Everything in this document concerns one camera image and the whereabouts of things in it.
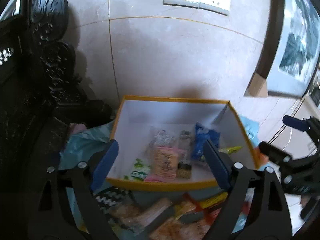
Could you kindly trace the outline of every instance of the tiled wall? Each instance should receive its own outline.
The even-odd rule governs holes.
[[[68,3],[65,39],[76,48],[76,71],[90,98],[113,108],[125,94],[230,99],[240,114],[272,127],[295,102],[243,97],[270,0],[231,0],[229,16],[162,0]]]

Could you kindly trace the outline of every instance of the metal screw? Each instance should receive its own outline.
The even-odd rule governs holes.
[[[289,160],[290,160],[290,157],[289,157],[289,156],[286,156],[286,157],[283,158],[283,162],[284,162],[284,163],[287,163]]]
[[[242,168],[243,168],[243,164],[242,164],[242,163],[235,163],[234,166],[235,166],[237,169],[242,169]]]
[[[48,167],[48,168],[47,168],[47,172],[48,172],[48,173],[54,172],[54,167],[53,167],[53,166]]]
[[[283,182],[285,183],[285,184],[288,184],[290,181],[292,180],[292,176],[286,176],[285,178],[284,178],[284,180],[283,180]]]
[[[87,166],[87,163],[86,162],[79,162],[78,163],[78,168],[80,168],[80,169],[83,169],[83,168],[85,168]]]
[[[273,173],[273,171],[274,171],[272,167],[267,167],[266,170],[267,170],[267,172],[269,172],[269,173]]]

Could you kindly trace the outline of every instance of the box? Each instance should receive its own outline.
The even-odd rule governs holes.
[[[231,155],[249,169],[258,168],[252,145],[244,127],[229,101],[124,96],[111,138],[119,143],[119,154],[107,180],[116,187],[141,191],[188,191],[217,186],[211,171],[193,165],[191,179],[173,183],[124,180],[136,158],[141,157],[150,143],[151,127],[173,132],[195,130],[196,122],[220,132],[220,148],[242,146]]]

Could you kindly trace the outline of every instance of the white cable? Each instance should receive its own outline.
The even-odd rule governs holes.
[[[293,108],[295,107],[295,105],[296,105],[297,102],[298,102],[298,99],[295,101],[295,103],[293,104],[293,106],[292,106],[292,108],[291,108],[291,114],[292,114]],[[291,141],[291,137],[292,137],[292,127],[290,127],[290,137],[289,137],[289,141],[288,141],[288,143],[283,147],[282,150],[284,150],[284,149],[288,146],[288,144],[289,144],[290,141]]]

